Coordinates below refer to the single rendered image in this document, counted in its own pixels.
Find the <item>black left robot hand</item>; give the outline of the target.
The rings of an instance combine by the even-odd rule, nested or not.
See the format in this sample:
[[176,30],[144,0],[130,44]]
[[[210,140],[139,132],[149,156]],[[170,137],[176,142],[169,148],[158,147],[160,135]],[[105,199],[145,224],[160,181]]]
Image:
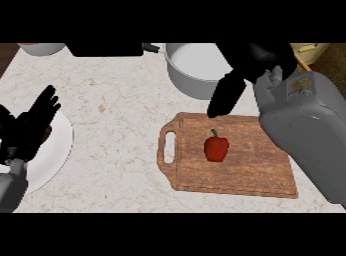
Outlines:
[[28,162],[36,157],[46,129],[61,108],[56,89],[49,85],[28,111],[18,117],[0,104],[0,165],[9,166],[14,159]]

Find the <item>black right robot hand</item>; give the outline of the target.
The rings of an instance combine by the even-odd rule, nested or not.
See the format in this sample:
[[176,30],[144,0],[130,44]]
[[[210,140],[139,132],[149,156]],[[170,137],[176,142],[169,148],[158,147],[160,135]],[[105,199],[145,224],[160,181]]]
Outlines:
[[247,87],[245,81],[256,83],[266,71],[271,71],[274,80],[281,82],[297,68],[294,50],[288,42],[219,42],[216,46],[232,71],[217,82],[207,108],[210,118],[231,113]]

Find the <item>red bell pepper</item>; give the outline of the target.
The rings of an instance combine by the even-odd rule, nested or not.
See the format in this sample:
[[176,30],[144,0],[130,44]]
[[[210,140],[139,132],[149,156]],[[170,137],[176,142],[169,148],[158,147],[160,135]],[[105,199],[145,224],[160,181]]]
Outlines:
[[206,159],[210,162],[222,162],[228,154],[229,141],[217,135],[217,131],[214,129],[211,129],[211,133],[213,136],[204,142]]

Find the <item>brown wooden cutting board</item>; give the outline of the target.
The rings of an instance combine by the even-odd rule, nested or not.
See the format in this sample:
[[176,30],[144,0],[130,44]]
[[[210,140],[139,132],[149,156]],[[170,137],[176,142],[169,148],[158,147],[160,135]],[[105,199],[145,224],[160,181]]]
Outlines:
[[[204,114],[176,114],[161,134],[173,133],[173,161],[157,152],[157,165],[178,191],[299,197],[288,154],[263,132],[256,116],[228,115],[210,119]],[[220,162],[206,159],[204,142],[217,136],[229,142]]]

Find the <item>white round plate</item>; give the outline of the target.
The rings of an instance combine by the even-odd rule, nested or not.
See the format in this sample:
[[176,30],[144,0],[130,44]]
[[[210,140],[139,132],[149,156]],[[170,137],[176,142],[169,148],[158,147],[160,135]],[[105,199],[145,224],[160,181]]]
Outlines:
[[[74,128],[70,119],[61,111],[51,123],[52,132],[43,142],[34,159],[27,163],[28,189],[25,194],[37,191],[58,174],[70,156],[74,142]],[[0,165],[0,173],[9,168]]]

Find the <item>grey metal pot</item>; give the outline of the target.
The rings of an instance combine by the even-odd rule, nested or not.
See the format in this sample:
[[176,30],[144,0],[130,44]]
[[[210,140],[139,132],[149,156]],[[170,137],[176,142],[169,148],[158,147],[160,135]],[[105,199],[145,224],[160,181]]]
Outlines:
[[169,78],[191,98],[210,100],[217,82],[232,71],[214,43],[166,43]]

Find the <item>pale yellow box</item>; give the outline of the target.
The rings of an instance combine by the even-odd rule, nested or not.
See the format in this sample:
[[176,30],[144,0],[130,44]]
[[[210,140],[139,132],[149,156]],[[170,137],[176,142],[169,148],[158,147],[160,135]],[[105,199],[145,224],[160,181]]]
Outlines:
[[293,43],[291,47],[300,57],[300,60],[312,65],[319,58],[321,54],[327,50],[328,43]]

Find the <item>white bowl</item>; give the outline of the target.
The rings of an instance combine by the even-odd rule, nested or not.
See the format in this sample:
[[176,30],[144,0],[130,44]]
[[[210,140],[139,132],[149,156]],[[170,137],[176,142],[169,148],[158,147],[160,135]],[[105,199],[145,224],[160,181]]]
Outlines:
[[20,48],[31,56],[49,56],[59,52],[65,47],[64,43],[20,43]]

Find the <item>black appliance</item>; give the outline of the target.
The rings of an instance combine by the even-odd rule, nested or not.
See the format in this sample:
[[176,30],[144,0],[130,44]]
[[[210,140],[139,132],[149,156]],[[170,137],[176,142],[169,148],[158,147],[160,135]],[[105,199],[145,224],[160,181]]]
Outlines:
[[67,43],[76,57],[139,57],[144,52],[157,53],[160,47],[151,43]]

